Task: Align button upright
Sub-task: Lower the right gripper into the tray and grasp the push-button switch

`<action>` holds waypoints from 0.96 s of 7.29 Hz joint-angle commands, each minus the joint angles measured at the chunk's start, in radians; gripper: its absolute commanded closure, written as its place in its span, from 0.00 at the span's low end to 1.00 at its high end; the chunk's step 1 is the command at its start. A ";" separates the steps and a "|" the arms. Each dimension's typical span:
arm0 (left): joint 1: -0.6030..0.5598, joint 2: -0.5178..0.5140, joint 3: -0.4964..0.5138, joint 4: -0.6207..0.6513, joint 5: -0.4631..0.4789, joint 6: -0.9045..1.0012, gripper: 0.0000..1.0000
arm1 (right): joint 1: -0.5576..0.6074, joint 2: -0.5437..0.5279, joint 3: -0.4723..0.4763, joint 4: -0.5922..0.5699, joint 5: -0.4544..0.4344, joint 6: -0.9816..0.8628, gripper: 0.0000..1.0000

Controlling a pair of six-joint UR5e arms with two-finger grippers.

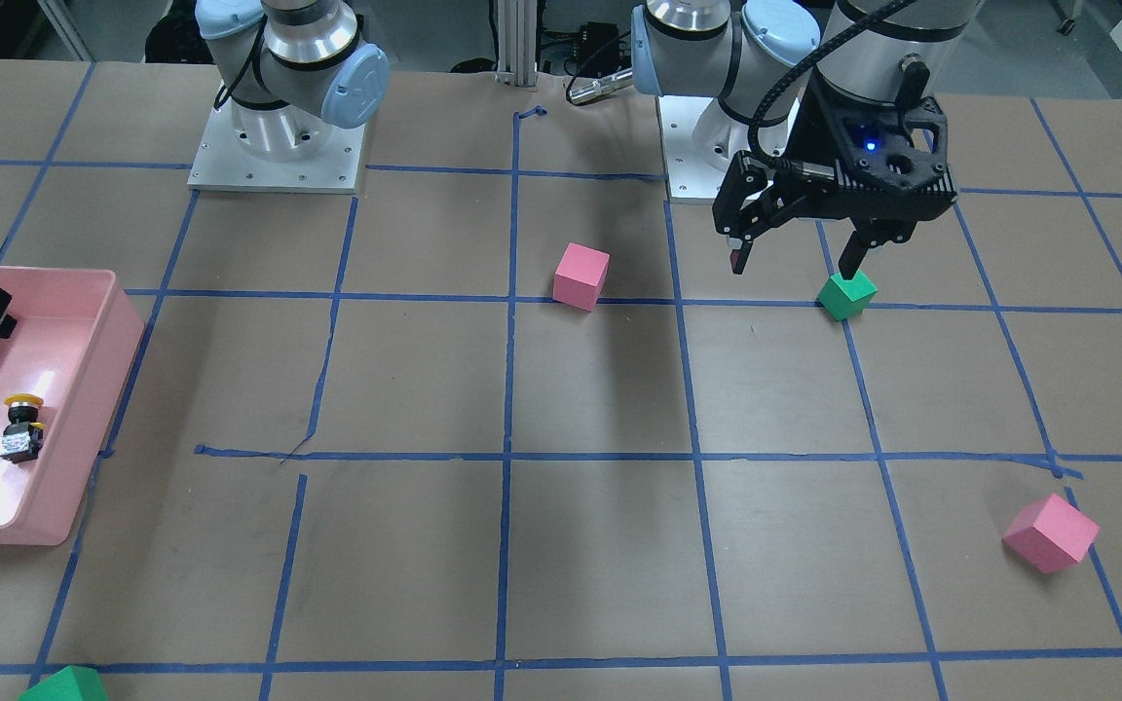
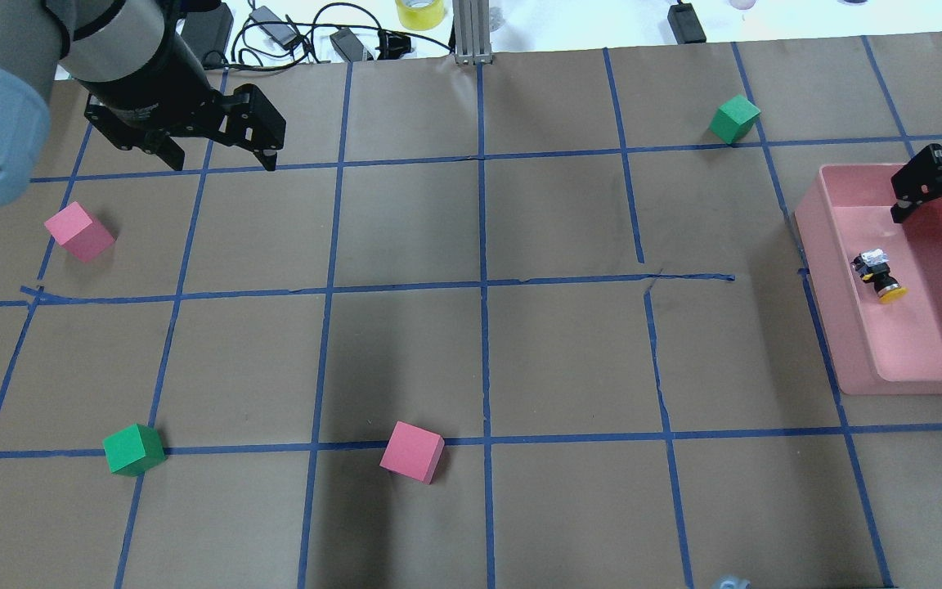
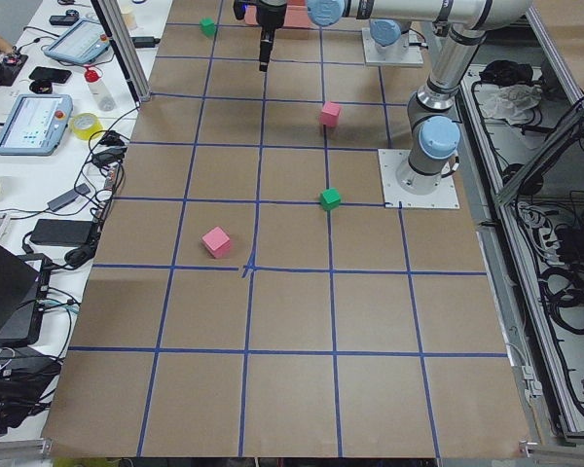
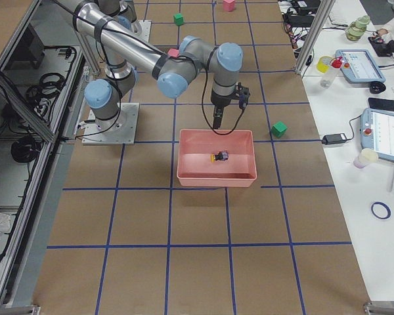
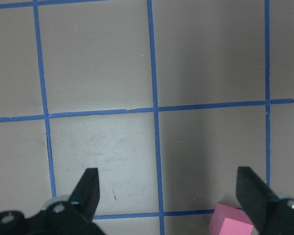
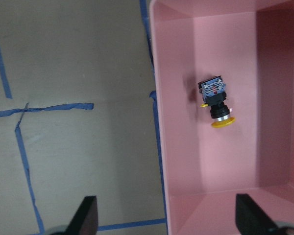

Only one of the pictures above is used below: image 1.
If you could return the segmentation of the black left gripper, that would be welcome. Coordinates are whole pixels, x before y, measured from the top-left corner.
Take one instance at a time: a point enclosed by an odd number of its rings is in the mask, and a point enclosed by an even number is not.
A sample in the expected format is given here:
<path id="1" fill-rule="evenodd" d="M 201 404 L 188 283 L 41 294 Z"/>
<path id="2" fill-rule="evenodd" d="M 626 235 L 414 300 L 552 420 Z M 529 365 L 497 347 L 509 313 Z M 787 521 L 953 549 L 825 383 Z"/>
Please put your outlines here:
<path id="1" fill-rule="evenodd" d="M 947 148 L 947 116 L 932 94 L 898 110 L 807 93 L 782 155 L 766 164 L 736 154 L 712 203 L 714 231 L 733 240 L 732 274 L 744 274 L 770 228 L 850 219 L 839 276 L 855 279 L 872 249 L 898 240 L 898 222 L 932 221 L 957 200 Z"/>

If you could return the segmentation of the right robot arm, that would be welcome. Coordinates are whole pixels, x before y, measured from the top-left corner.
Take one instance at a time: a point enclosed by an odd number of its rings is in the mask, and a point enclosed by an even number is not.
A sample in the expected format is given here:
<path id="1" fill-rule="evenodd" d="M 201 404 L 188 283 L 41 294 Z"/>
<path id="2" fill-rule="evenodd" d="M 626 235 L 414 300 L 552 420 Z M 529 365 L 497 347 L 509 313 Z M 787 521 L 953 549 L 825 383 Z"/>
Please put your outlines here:
<path id="1" fill-rule="evenodd" d="M 96 268 L 165 299 L 245 265 L 252 299 L 292 248 L 330 240 L 316 297 L 340 311 L 358 133 L 389 63 L 343 1 L 200 1 L 213 65 L 0 59 L 0 266 Z"/>

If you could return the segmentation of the green foam cube near left arm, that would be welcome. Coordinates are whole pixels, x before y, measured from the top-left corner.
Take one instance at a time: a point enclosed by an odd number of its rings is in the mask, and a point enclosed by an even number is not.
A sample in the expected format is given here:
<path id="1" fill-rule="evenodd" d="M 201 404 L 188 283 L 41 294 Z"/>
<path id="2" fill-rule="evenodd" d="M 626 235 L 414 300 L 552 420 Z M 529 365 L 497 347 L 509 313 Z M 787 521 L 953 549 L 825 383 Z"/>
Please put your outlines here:
<path id="1" fill-rule="evenodd" d="M 858 271 L 850 279 L 842 274 L 833 274 L 824 283 L 824 288 L 816 296 L 816 302 L 822 306 L 827 315 L 836 322 L 859 315 L 868 307 L 870 302 L 877 296 L 879 286 L 867 275 Z"/>

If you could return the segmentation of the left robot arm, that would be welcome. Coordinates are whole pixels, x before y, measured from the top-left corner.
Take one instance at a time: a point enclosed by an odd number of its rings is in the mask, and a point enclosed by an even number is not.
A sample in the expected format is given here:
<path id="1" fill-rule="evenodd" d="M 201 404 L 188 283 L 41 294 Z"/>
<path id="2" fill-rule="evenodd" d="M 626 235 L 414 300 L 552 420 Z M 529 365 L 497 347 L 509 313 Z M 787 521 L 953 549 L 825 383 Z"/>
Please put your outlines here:
<path id="1" fill-rule="evenodd" d="M 934 94 L 980 1 L 642 1 L 629 49 L 638 92 L 708 96 L 745 128 L 712 225 L 743 274 L 792 219 L 846 219 L 842 278 L 951 207 L 948 121 Z"/>

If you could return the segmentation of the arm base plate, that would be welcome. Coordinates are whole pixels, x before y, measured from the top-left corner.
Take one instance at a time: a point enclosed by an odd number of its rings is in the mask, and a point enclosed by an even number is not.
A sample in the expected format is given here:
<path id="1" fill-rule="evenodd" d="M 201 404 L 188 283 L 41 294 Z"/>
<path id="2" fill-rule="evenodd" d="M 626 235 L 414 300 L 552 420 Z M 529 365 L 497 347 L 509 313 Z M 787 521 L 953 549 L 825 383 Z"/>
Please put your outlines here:
<path id="1" fill-rule="evenodd" d="M 378 107 L 340 129 L 297 107 L 249 110 L 234 99 L 209 112 L 187 185 L 212 192 L 355 195 Z"/>
<path id="2" fill-rule="evenodd" d="M 732 156 L 748 148 L 747 124 L 727 116 L 716 96 L 659 96 L 657 119 L 669 200 L 711 204 Z"/>

